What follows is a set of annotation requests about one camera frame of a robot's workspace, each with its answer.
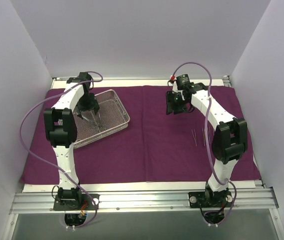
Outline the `silver surgical tweezers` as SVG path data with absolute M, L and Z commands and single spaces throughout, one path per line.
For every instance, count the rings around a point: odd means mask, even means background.
M 211 141 L 211 129 L 210 127 L 207 128 L 207 132 L 208 132 L 208 139 L 209 139 L 209 142 Z

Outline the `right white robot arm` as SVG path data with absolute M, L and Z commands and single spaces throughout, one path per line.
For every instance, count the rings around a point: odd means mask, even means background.
M 188 113 L 198 109 L 204 116 L 204 127 L 212 126 L 213 139 L 204 137 L 212 175 L 206 183 L 204 202 L 216 206 L 221 193 L 229 186 L 233 169 L 248 149 L 248 128 L 243 118 L 236 118 L 227 112 L 211 95 L 203 83 L 193 83 L 187 74 L 172 80 L 172 90 L 166 92 L 166 114 Z

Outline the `metal mesh instrument tray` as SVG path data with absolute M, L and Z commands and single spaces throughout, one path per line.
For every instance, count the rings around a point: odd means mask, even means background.
M 74 111 L 74 120 L 77 127 L 77 139 L 74 148 L 78 149 L 112 135 L 128 127 L 130 116 L 125 109 L 118 94 L 112 90 L 98 93 L 96 99 L 99 104 L 99 112 L 104 130 L 99 131 L 85 121 L 82 116 L 78 116 L 78 111 Z

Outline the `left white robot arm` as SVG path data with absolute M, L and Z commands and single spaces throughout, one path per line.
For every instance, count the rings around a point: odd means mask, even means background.
M 93 77 L 88 71 L 70 77 L 63 95 L 51 108 L 44 110 L 46 139 L 54 150 L 59 167 L 60 180 L 55 199 L 72 210 L 80 208 L 84 202 L 74 163 L 74 144 L 78 134 L 75 117 L 87 120 L 83 116 L 85 112 L 99 112 L 99 103 L 90 92 L 92 84 Z

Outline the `silver surgical scissors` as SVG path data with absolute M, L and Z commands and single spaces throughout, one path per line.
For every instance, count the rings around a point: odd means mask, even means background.
M 91 126 L 95 127 L 93 125 L 93 120 L 92 120 L 92 113 L 89 111 L 83 112 L 82 114 L 82 118 L 87 121 Z

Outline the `purple cloth wrap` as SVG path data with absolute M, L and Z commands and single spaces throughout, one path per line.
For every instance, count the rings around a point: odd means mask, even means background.
M 203 146 L 205 117 L 197 109 L 191 113 L 166 115 L 166 86 L 115 87 L 130 122 L 115 134 L 74 150 L 76 173 L 81 184 L 134 182 L 206 182 L 211 176 L 207 150 Z M 213 86 L 211 95 L 229 113 L 243 118 L 235 90 Z M 44 103 L 38 119 L 31 151 L 56 163 L 54 151 L 45 137 L 43 111 L 57 99 Z M 195 129 L 197 146 L 191 130 Z M 257 180 L 260 172 L 249 148 L 236 164 L 232 181 Z M 31 185 L 56 185 L 57 168 L 28 155 L 21 181 Z

